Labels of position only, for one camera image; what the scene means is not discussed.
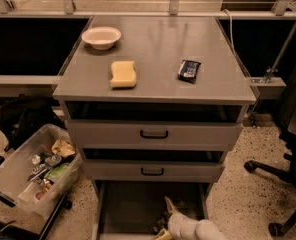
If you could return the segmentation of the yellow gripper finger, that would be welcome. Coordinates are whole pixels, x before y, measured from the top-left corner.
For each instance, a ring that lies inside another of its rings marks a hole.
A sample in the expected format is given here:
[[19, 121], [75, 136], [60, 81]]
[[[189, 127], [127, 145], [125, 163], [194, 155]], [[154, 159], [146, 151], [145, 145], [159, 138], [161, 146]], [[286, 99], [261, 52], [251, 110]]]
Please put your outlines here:
[[167, 229], [161, 229], [154, 240], [172, 240], [172, 236]]
[[174, 205], [174, 203], [169, 197], [165, 197], [165, 202], [166, 202], [167, 212], [170, 215], [173, 215], [178, 212], [177, 207]]

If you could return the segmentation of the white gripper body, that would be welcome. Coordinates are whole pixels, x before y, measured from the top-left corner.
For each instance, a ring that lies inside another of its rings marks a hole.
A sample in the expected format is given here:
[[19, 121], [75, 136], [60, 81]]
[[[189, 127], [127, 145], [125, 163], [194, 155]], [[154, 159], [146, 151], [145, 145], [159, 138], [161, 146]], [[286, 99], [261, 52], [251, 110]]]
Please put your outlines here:
[[174, 213], [168, 221], [168, 230], [174, 240], [195, 240], [197, 222], [181, 213]]

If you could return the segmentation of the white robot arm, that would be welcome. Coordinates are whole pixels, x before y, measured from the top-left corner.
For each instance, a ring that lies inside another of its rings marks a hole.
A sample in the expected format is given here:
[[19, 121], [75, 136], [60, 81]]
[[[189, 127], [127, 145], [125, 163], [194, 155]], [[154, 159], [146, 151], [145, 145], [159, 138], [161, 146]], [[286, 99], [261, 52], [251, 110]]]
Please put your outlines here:
[[182, 214], [169, 197], [167, 211], [154, 226], [151, 240], [229, 240], [210, 220], [196, 220]]

